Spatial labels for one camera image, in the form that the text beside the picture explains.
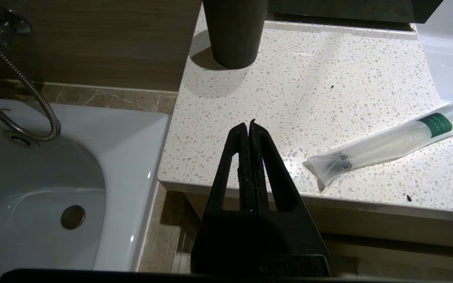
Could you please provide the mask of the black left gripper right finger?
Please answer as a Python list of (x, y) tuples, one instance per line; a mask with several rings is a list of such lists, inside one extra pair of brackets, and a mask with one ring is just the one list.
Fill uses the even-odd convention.
[(262, 271), (328, 276), (330, 255), (269, 132), (249, 125), (250, 172), (261, 220)]

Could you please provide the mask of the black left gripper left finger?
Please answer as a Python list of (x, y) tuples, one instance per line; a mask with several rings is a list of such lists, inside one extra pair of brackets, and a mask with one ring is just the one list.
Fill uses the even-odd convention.
[[(238, 156), (239, 210), (223, 209), (234, 155)], [(241, 252), (248, 248), (244, 229), (257, 214), (250, 169), (250, 149), (245, 123), (233, 127), (225, 142), (207, 205), (191, 253), (195, 274), (230, 272), (243, 263)]]

